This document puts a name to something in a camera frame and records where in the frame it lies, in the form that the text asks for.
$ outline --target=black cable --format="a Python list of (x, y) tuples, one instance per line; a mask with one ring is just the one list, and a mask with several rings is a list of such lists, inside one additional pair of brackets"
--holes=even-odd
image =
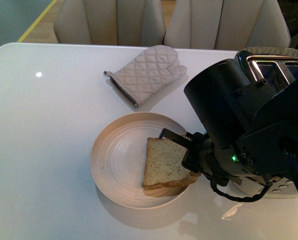
[(217, 188), (217, 178), (216, 177), (212, 177), (211, 178), (211, 188), (214, 192), (216, 192), (218, 195), (221, 195), (229, 200), (232, 200), (232, 201), (236, 201), (236, 202), (242, 202), (242, 203), (252, 203), (252, 202), (256, 202), (258, 200), (260, 200), (266, 193), (267, 191), (270, 189), (270, 187), (272, 186), (272, 184), (268, 184), (266, 185), (263, 190), (261, 191), (261, 193), (259, 194), (256, 194), (254, 196), (247, 196), (247, 197), (236, 197), (236, 196), (231, 196), (227, 193), (224, 193), (222, 191), (220, 191), (218, 188)]

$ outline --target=white plate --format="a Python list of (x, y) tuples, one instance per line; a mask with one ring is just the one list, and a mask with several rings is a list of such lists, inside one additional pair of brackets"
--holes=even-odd
[(94, 142), (90, 168), (93, 179), (109, 199), (133, 209), (166, 205), (188, 187), (142, 188), (147, 138), (157, 138), (163, 128), (186, 133), (172, 119), (151, 112), (132, 113), (110, 123)]

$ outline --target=wooden floor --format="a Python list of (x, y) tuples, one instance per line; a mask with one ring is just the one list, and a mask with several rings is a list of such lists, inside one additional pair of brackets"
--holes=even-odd
[[(57, 0), (52, 2), (51, 8), (45, 13), (45, 15), (38, 21), (36, 25), (33, 25), (32, 29), (19, 40), (23, 43), (58, 43), (53, 32), (53, 22), (63, 4), (64, 0)], [(171, 15), (174, 9), (175, 0), (161, 0), (162, 10), (165, 19), (166, 28), (171, 19)]]

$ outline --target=table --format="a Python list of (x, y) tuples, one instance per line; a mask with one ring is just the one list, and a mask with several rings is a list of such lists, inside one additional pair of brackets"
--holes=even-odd
[[(199, 178), (176, 201), (138, 210), (107, 199), (89, 168), (94, 140), (136, 111), (103, 71), (146, 48), (11, 43), (0, 48), (0, 240), (298, 239), (298, 198), (229, 201)], [(177, 49), (186, 82), (234, 51)], [(203, 132), (177, 86), (148, 111)], [(237, 192), (228, 185), (228, 192)]]

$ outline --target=quilted oven mitt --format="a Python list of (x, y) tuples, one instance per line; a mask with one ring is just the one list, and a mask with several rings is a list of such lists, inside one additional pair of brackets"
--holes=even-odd
[(173, 48), (158, 45), (146, 49), (116, 73), (105, 71), (104, 75), (138, 108), (186, 71)]

